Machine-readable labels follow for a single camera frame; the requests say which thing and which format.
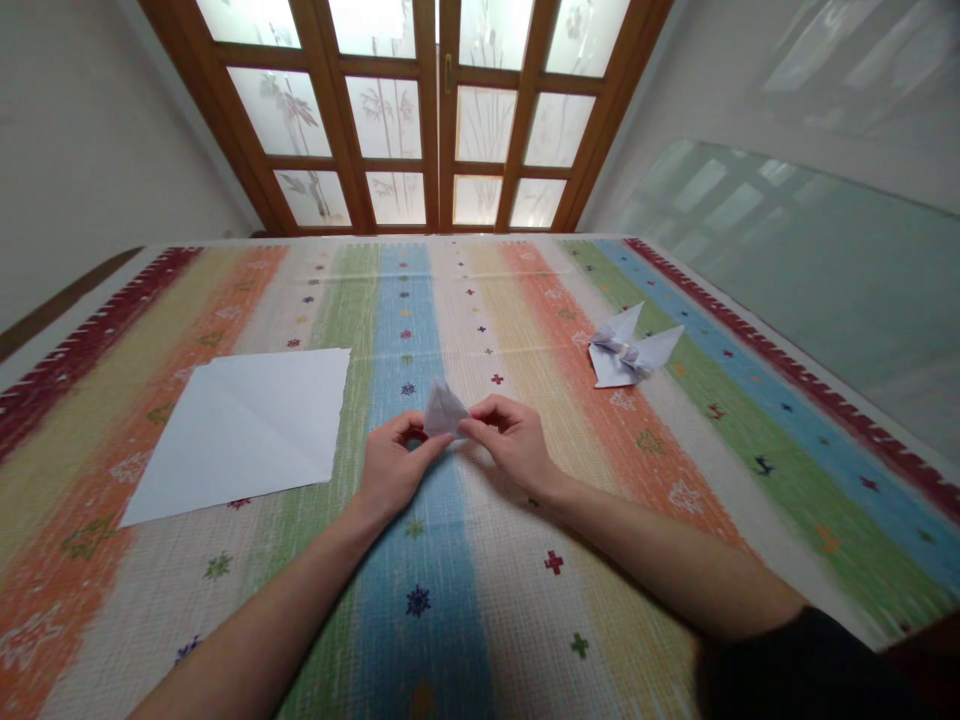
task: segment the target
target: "wooden door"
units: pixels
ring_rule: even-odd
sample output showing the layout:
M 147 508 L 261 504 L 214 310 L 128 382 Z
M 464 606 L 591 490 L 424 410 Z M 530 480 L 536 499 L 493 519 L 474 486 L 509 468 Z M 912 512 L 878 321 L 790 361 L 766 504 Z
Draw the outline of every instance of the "wooden door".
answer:
M 272 235 L 436 232 L 433 0 L 141 0 Z
M 269 234 L 573 230 L 672 0 L 434 2 L 140 0 Z
M 440 228 L 572 232 L 672 0 L 440 13 Z

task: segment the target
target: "colorful tablecloth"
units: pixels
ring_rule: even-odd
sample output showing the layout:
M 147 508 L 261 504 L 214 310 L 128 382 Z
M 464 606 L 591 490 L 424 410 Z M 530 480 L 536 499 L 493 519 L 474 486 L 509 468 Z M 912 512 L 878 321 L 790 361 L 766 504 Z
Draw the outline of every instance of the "colorful tablecloth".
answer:
M 594 389 L 588 338 L 641 301 L 638 335 L 686 327 L 669 366 Z M 332 482 L 116 529 L 194 367 L 323 347 L 353 349 Z M 0 396 L 2 714 L 128 713 L 337 515 L 367 432 L 433 376 L 535 406 L 564 469 L 874 647 L 958 606 L 956 488 L 642 242 L 170 248 Z M 696 714 L 697 640 L 542 512 L 475 446 L 447 456 L 282 716 Z

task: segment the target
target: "red stripe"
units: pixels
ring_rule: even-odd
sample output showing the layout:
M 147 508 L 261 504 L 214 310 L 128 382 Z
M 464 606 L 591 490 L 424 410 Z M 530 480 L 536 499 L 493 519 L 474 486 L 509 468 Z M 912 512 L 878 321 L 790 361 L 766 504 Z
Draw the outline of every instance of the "red stripe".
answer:
M 0 464 L 201 252 L 166 250 L 0 395 Z
M 802 390 L 820 408 L 832 415 L 852 435 L 860 439 L 890 468 L 916 487 L 930 502 L 960 524 L 960 492 L 943 479 L 936 468 L 873 420 L 854 407 L 842 395 L 831 390 L 812 372 L 765 338 L 759 330 L 734 313 L 696 282 L 684 275 L 676 265 L 665 260 L 646 243 L 633 238 L 626 244 L 644 260 L 670 278 L 691 299 L 726 325 L 741 341 L 753 348 L 787 380 Z

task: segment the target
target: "forearm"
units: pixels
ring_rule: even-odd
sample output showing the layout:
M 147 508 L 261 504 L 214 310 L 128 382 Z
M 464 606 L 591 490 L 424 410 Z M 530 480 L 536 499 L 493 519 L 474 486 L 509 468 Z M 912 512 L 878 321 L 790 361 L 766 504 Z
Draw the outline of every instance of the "forearm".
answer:
M 556 472 L 542 502 L 707 634 L 724 641 L 752 637 L 790 622 L 806 604 L 747 553 Z
M 265 718 L 387 523 L 356 500 L 147 697 L 135 718 Z

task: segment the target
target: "left hand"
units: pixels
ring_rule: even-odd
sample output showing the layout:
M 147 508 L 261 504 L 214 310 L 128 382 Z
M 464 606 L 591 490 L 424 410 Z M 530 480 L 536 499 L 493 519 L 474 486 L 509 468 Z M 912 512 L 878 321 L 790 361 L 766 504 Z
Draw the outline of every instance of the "left hand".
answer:
M 411 440 L 422 444 L 407 450 Z M 427 467 L 453 442 L 449 433 L 427 438 L 423 413 L 408 410 L 371 431 L 356 498 L 384 520 L 403 510 L 420 486 Z

